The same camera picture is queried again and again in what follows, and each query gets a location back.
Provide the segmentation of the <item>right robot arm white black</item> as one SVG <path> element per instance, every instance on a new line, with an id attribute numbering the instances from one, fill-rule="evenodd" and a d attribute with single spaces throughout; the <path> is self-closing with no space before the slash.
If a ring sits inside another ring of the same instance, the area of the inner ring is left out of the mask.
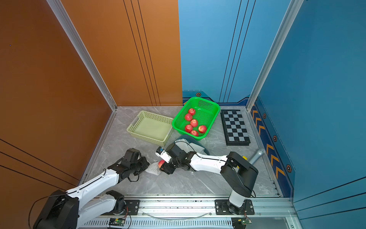
<path id="1" fill-rule="evenodd" d="M 258 170 L 236 152 L 226 156 L 210 156 L 199 153 L 187 142 L 176 142 L 167 148 L 159 147 L 155 153 L 164 162 L 159 169 L 173 174 L 176 169 L 206 171 L 221 175 L 232 192 L 226 202 L 227 211 L 235 215 L 247 215 L 248 198 L 252 196 Z"/>

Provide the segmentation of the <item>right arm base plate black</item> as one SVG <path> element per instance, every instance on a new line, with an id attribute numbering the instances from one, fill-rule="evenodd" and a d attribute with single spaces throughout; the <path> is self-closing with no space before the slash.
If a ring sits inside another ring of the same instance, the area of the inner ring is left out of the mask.
<path id="1" fill-rule="evenodd" d="M 237 207 L 226 199 L 214 201 L 217 215 L 254 215 L 254 206 L 250 199 L 245 199 L 241 207 Z"/>

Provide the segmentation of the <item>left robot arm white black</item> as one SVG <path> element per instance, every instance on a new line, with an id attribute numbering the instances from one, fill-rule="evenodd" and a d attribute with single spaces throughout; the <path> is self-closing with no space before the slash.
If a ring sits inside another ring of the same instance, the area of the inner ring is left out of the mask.
<path id="1" fill-rule="evenodd" d="M 149 165 L 139 150 L 127 150 L 123 157 L 95 178 L 73 189 L 57 190 L 45 197 L 47 201 L 33 228 L 77 229 L 105 213 L 126 215 L 128 210 L 124 195 L 110 188 L 129 179 L 130 175 L 138 177 Z"/>

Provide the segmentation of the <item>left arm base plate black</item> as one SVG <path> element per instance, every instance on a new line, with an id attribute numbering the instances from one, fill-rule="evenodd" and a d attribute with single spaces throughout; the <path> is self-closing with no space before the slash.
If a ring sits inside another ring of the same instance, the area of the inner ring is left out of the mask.
<path id="1" fill-rule="evenodd" d="M 110 216 L 136 216 L 138 215 L 140 207 L 140 200 L 128 199 L 123 202 L 117 203 L 117 206 L 110 212 L 104 213 L 103 215 Z"/>

